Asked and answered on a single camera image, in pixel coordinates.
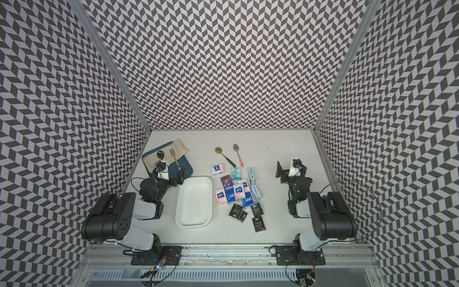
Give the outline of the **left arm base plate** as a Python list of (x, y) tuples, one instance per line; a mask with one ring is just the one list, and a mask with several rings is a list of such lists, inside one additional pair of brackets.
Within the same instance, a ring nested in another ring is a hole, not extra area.
[(182, 246), (162, 246), (158, 251), (149, 250), (135, 252), (131, 265), (157, 266), (163, 257), (167, 258), (167, 266), (176, 266), (179, 264), (183, 247)]

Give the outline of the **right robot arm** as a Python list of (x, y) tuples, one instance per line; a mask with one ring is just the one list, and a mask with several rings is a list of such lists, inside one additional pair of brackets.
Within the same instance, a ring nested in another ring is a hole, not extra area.
[(288, 185), (288, 211), (294, 218), (310, 219), (312, 229), (297, 234), (293, 245), (297, 251), (316, 251), (331, 242), (356, 237), (357, 223), (338, 191), (327, 194), (311, 191), (313, 179), (300, 159), (293, 159), (289, 169), (276, 163), (275, 177)]

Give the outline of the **white plastic storage box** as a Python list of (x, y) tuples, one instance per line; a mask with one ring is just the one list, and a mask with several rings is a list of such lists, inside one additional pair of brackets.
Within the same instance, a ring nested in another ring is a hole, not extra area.
[(179, 187), (175, 222), (181, 228), (203, 227), (212, 218), (212, 182), (191, 177)]

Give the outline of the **teal tissue pack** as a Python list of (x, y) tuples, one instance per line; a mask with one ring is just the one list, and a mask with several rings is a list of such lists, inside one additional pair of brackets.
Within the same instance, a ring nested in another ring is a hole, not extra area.
[(254, 185), (256, 182), (256, 176), (255, 176), (255, 171), (254, 168), (250, 167), (248, 168), (248, 174), (249, 174), (249, 182), (251, 185)]
[(241, 168), (240, 167), (233, 167), (231, 169), (231, 179), (235, 179), (235, 180), (241, 180), (242, 179), (242, 174), (241, 174)]

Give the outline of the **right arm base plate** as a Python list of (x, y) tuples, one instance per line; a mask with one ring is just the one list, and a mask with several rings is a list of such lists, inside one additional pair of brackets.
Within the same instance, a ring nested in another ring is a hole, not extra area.
[(293, 246), (275, 246), (272, 256), (276, 258), (277, 265), (318, 265), (326, 264), (322, 251), (303, 251)]

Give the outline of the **pink white tissue pack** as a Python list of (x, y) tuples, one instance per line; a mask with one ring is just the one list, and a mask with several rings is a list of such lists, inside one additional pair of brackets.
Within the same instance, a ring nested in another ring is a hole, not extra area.
[(212, 176), (221, 175), (221, 174), (224, 174), (226, 172), (225, 171), (225, 166), (224, 166), (223, 163), (211, 166), (210, 170), (211, 170)]

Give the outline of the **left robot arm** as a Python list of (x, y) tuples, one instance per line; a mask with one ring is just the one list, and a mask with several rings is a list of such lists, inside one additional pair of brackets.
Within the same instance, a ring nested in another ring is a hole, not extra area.
[(132, 220), (160, 219), (164, 209), (162, 199), (166, 191), (170, 187), (182, 185), (184, 179), (185, 168), (181, 167), (175, 178), (144, 179), (139, 191), (142, 196), (140, 200), (136, 198), (136, 193), (124, 193), (120, 196), (110, 193), (102, 195), (82, 224), (82, 238), (89, 241), (114, 242), (137, 253), (160, 254), (159, 236), (142, 230), (134, 225)]

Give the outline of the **cartoon dark blue tissue pack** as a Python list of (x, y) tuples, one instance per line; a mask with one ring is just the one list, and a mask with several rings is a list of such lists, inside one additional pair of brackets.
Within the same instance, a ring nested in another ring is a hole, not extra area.
[(230, 175), (226, 175), (221, 178), (221, 182), (224, 190), (229, 190), (233, 187), (233, 180)]

